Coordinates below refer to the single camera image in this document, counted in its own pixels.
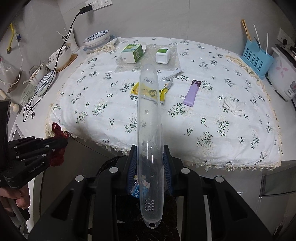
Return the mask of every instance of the human hand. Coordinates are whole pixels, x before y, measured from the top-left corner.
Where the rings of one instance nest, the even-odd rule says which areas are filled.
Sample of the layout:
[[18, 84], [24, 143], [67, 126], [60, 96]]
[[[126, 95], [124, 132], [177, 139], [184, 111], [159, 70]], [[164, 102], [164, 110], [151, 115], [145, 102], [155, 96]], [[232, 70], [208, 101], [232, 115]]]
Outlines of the human hand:
[[3, 207], [9, 212], [13, 212], [6, 198], [16, 199], [16, 204], [18, 207], [27, 209], [31, 204], [28, 184], [18, 190], [9, 187], [0, 188], [0, 201]]

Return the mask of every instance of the transparent plastic case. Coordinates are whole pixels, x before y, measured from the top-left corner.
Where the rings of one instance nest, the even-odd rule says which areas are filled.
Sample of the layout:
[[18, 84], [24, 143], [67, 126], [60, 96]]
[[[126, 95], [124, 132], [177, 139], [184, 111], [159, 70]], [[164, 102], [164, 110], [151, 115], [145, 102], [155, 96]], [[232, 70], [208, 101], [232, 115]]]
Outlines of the transparent plastic case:
[[138, 182], [141, 214], [149, 228], [156, 228], [163, 215], [164, 172], [159, 85], [156, 69], [143, 66], [137, 110]]

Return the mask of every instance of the blue and white bowl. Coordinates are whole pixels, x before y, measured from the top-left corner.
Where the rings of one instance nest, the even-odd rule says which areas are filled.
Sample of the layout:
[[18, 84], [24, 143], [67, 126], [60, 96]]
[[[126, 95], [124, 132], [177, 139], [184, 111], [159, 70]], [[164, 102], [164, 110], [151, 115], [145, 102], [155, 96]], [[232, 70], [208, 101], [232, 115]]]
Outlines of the blue and white bowl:
[[109, 39], [110, 39], [110, 31], [105, 30], [89, 36], [83, 41], [83, 43], [85, 47], [92, 47], [95, 45], [101, 45], [104, 42], [107, 43]]
[[103, 47], [108, 42], [109, 42], [109, 40], [102, 43], [102, 44], [94, 45], [94, 46], [91, 46], [91, 47], [84, 47], [83, 51], [85, 51], [87, 54], [93, 53], [96, 49]]

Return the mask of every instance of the blue label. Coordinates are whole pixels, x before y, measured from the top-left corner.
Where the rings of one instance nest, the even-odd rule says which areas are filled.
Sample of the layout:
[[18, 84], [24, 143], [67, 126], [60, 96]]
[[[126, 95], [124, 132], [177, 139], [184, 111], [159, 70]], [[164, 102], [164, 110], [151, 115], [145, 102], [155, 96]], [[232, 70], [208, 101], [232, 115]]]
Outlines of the blue label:
[[131, 195], [133, 197], [140, 198], [139, 184], [136, 183], [136, 185], [133, 188], [133, 191], [132, 191]]

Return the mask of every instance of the rice cooker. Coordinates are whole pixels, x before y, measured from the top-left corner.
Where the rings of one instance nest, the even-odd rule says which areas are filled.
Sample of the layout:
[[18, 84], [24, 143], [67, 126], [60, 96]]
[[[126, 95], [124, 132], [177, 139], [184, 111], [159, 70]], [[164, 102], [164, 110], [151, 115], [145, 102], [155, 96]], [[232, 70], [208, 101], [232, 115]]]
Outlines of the rice cooker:
[[268, 70], [268, 79], [272, 88], [286, 101], [296, 95], [296, 53], [285, 45], [275, 44], [274, 62]]

